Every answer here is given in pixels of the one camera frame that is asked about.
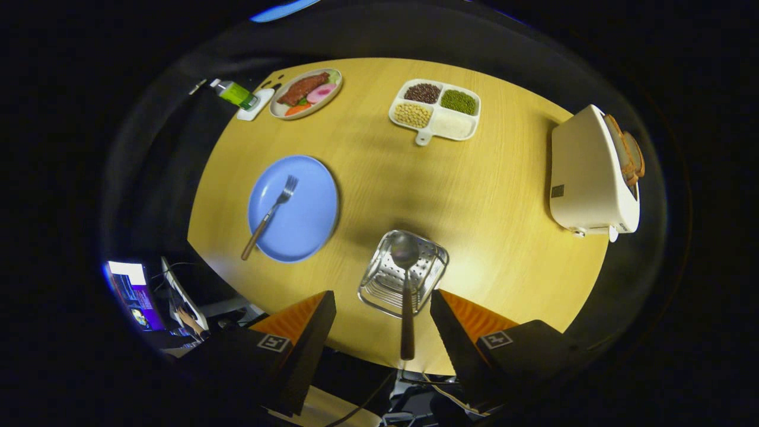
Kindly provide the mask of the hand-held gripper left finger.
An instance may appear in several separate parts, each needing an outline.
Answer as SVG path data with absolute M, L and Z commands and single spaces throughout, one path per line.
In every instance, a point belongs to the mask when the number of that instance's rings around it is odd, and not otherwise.
M 183 370 L 216 394 L 300 415 L 334 318 L 334 292 L 319 292 L 249 327 L 214 333 L 183 356 Z

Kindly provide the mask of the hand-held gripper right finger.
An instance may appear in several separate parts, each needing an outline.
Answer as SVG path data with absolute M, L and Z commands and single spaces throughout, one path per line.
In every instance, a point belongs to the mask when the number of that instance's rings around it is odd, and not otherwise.
M 518 324 L 441 289 L 429 312 L 469 405 L 518 410 L 569 380 L 591 358 L 582 343 L 542 320 Z

